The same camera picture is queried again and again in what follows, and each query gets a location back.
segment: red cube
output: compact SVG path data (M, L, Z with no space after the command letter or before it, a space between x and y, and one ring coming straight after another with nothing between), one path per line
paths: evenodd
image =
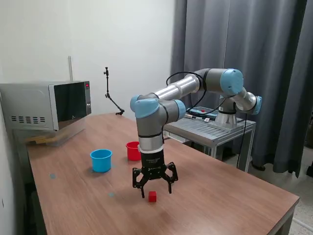
M149 202L156 202L157 201L157 192L150 191L149 192Z

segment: black cable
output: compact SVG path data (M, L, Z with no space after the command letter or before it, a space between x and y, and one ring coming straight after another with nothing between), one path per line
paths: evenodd
M201 100L203 100L203 98L204 98L204 96L205 96L205 94L206 94L206 82L205 82L205 79L204 79L200 74L197 74L197 73L191 72L191 71L179 71L179 72L175 72L174 74L172 74L171 76L169 76L169 77L166 79L166 85L168 86L168 80L170 80L171 77L173 77L173 76L175 76L175 75L177 75L177 74L182 74L182 73L193 74L193 75L195 75L197 78L202 79L202 83L203 83L203 88L204 88L203 95L201 96L201 98L200 98L194 105L191 104L191 106L192 106L191 108L188 108L188 109L186 110L186 113L190 113L190 110L193 109L193 108L195 108L196 105L199 104ZM219 106L217 106L217 107L216 107L215 109L213 109L212 111L207 112L207 113L203 113L203 114L198 114L198 115L199 115L199 116L202 116L202 115L206 115L206 114L210 114L210 113L214 112L215 110L217 110L217 109L224 103L225 100L226 100L226 98L224 98L224 100L219 104Z
M189 73L189 74L193 74L195 75L197 78L200 78L202 80L202 83L203 83L203 88L204 88L204 92L203 92L203 95L201 96L201 98L194 104L192 105L191 104L191 108L187 109L186 112L188 112L189 110L193 109L197 104L200 103L201 100L203 100L205 94L206 94L206 82L205 82L205 79L200 75L200 74L197 74L195 72L191 72L191 71L179 71L179 72L175 72L174 74L172 74L171 76L169 76L167 79L166 79L166 85L168 86L168 80L171 79L171 77L177 75L177 74L181 74L181 73Z
M242 137L242 139L241 139L240 150L239 150L238 159L237 159L237 169L238 169L238 164L239 164L239 159L240 159L240 154L241 154L241 148L243 147L245 132L246 132L246 118L245 118L244 133L243 133L243 137Z
M162 133L161 133L161 135L162 135L162 143L164 144L163 127L164 126L162 126Z

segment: wooden table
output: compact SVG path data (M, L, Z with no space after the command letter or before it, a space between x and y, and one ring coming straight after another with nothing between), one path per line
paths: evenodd
M28 146L48 235L265 235L288 234L299 197L166 140L165 161L179 180L149 181L149 204L132 187L125 144L137 140L135 122L114 114L89 116L86 129L60 147ZM90 152L113 151L112 169L91 171Z

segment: floor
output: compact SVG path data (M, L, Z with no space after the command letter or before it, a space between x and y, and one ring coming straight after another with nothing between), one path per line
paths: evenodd
M250 174L262 180L300 196L300 202L296 206L294 217L311 227L313 227L313 178L306 175L306 170L308 169L308 166L312 164L312 161L313 149L305 147L303 150L299 178L296 178L294 173L274 173L271 164L265 165L265 171L258 171L252 166L249 167L248 171ZM235 166L237 157L230 158L226 160L226 162ZM313 235L313 232L292 222L289 234Z

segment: blue joint cap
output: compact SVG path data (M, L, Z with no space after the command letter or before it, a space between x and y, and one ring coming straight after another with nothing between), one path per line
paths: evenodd
M237 95L244 86L243 74L239 70L228 69L221 75L220 85L225 95Z
M145 118L159 109L157 99L140 99L135 102L134 110L136 118Z
M131 110L133 112L135 112L135 102L138 100L139 96L140 95L137 94L137 95L133 96L132 99L131 99Z
M262 106L262 97L257 96L256 97L256 104L255 104L255 107L254 107L252 114L253 115L258 114L260 112L261 106Z
M179 99L174 99L174 101L176 102L177 106L178 106L178 110L179 110L179 117L178 119L181 119L184 117L185 113L186 113L186 106L185 104L179 100Z

